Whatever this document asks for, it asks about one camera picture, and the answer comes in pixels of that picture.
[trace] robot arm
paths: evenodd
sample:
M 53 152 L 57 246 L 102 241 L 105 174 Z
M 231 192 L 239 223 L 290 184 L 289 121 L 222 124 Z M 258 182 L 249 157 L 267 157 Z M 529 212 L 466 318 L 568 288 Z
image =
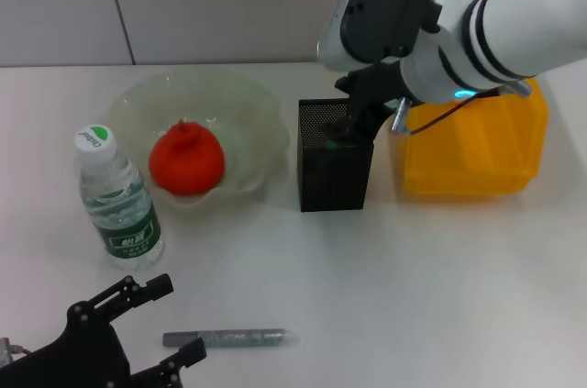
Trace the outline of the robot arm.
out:
M 370 29 L 378 12 L 383 20 Z M 415 37 L 401 20 L 417 28 Z M 373 44 L 379 55 L 361 53 Z M 328 68 L 354 71 L 338 86 L 355 118 L 382 101 L 442 104 L 515 86 L 586 57 L 587 0 L 340 0 L 318 44 Z M 372 64 L 399 78 L 385 87 L 394 93 L 366 81 Z
M 5 341 L 5 347 L 0 348 L 5 351 L 0 386 L 181 388 L 180 369 L 206 356 L 201 338 L 181 347 L 159 365 L 131 374 L 127 356 L 110 325 L 131 308 L 156 301 L 171 292 L 172 282 L 167 274 L 148 281 L 144 287 L 127 276 L 89 301 L 72 305 L 67 311 L 65 330 L 48 346 L 12 361 L 11 349 L 6 347 Z

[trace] blue light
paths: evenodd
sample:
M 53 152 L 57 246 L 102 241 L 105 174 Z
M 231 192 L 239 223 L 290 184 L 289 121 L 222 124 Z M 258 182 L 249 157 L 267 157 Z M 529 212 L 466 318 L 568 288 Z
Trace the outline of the blue light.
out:
M 471 96 L 475 96 L 476 93 L 473 92 L 472 90 L 458 90 L 457 92 L 455 92 L 455 97 L 457 98 L 461 98 L 461 97 L 471 97 Z

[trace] cable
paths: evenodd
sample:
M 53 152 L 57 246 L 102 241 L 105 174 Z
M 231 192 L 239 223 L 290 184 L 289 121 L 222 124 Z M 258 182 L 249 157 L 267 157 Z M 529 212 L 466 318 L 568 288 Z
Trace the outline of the cable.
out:
M 421 133 L 422 131 L 426 131 L 427 129 L 429 129 L 430 127 L 436 125 L 438 122 L 440 122 L 442 119 L 446 119 L 447 117 L 449 117 L 450 115 L 452 115 L 454 112 L 459 111 L 462 107 L 464 107 L 465 105 L 470 104 L 471 102 L 473 102 L 475 99 L 480 99 L 480 97 L 488 97 L 488 96 L 479 96 L 478 94 L 475 96 L 471 96 L 469 99 L 466 99 L 464 101 L 462 101 L 460 104 L 453 106 L 452 108 L 450 108 L 449 111 L 447 111 L 446 113 L 438 116 L 435 119 L 432 119 L 430 122 L 428 122 L 427 124 L 423 125 L 420 128 L 416 128 L 413 131 L 410 131 L 410 136 L 413 136 L 415 134 Z

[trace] bottle cap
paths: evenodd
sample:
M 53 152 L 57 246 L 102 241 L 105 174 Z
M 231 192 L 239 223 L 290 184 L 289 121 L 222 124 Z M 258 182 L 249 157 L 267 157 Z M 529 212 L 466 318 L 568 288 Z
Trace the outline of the bottle cap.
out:
M 91 125 L 75 135 L 75 148 L 83 165 L 97 165 L 112 159 L 117 146 L 110 128 Z

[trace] pen holder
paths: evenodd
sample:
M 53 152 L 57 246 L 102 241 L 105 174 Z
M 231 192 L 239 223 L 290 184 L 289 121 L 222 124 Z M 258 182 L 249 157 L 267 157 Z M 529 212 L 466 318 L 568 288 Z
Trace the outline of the pen holder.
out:
M 302 212 L 362 209 L 373 142 L 337 143 L 322 131 L 346 114 L 347 99 L 299 104 L 297 183 Z

